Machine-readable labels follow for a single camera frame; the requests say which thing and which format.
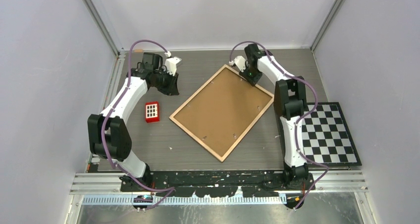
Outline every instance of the white wall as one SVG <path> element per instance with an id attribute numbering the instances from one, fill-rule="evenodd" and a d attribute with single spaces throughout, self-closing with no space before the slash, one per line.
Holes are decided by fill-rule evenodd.
<path id="1" fill-rule="evenodd" d="M 419 223 L 420 0 L 346 0 L 315 52 L 381 223 Z"/>
<path id="2" fill-rule="evenodd" d="M 2 224 L 64 222 L 114 56 L 82 0 L 0 0 Z"/>
<path id="3" fill-rule="evenodd" d="M 310 47 L 334 0 L 93 0 L 118 46 L 226 49 L 244 40 Z M 139 48 L 156 48 L 139 45 Z"/>

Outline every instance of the red box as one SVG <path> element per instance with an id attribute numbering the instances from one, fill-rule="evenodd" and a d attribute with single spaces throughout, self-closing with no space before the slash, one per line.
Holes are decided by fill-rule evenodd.
<path id="1" fill-rule="evenodd" d="M 160 121 L 160 110 L 158 102 L 150 102 L 145 105 L 146 122 Z"/>

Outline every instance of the black and white checkered pattern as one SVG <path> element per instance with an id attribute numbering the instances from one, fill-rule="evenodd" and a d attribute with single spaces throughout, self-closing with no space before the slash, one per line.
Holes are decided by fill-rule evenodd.
<path id="1" fill-rule="evenodd" d="M 338 103 L 319 104 L 305 117 L 302 139 L 305 155 L 315 162 L 329 166 L 361 165 Z"/>

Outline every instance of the framed board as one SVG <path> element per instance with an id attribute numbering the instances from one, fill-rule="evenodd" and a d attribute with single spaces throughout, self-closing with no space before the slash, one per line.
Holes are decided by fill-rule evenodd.
<path id="1" fill-rule="evenodd" d="M 224 65 L 169 119 L 223 162 L 273 99 L 272 93 Z"/>

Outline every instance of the wooden frame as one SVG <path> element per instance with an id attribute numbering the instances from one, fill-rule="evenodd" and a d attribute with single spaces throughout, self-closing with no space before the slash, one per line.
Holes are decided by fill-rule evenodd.
<path id="1" fill-rule="evenodd" d="M 256 88 L 258 88 L 259 90 L 261 90 L 262 92 L 264 92 L 268 96 L 270 96 L 271 99 L 268 101 L 268 103 L 262 109 L 260 109 L 260 107 L 259 107 L 260 112 L 254 118 L 254 120 L 252 120 L 252 122 L 248 125 L 248 127 L 246 127 L 244 132 L 242 132 L 242 134 L 240 134 L 236 138 L 236 140 L 234 141 L 232 146 L 225 152 L 225 154 L 223 156 L 221 156 L 220 154 L 215 152 L 212 147 L 210 147 L 202 139 L 200 139 L 196 134 L 194 134 L 188 128 L 186 128 L 180 121 L 178 121 L 175 118 L 175 116 L 180 111 L 182 111 L 185 108 L 185 106 L 187 106 L 205 87 L 207 87 L 209 85 L 209 83 L 211 83 L 225 69 L 228 69 L 228 70 L 234 72 L 236 75 L 238 75 L 240 77 L 239 73 L 236 70 L 232 69 L 228 65 L 224 65 L 169 117 L 170 120 L 172 120 L 176 125 L 178 125 L 182 130 L 184 130 L 189 136 L 191 136 L 194 140 L 196 140 L 201 146 L 203 146 L 207 151 L 209 151 L 212 155 L 214 155 L 221 162 L 223 162 L 230 155 L 230 153 L 233 151 L 233 149 L 235 149 L 235 147 L 239 144 L 239 142 L 245 137 L 245 135 L 249 132 L 249 130 L 255 125 L 255 123 L 258 121 L 258 119 L 265 113 L 265 111 L 270 107 L 270 105 L 274 101 L 274 95 L 272 93 L 270 93 L 269 91 L 267 91 L 266 89 L 264 89 L 263 87 L 261 87 L 259 85 L 255 86 Z"/>

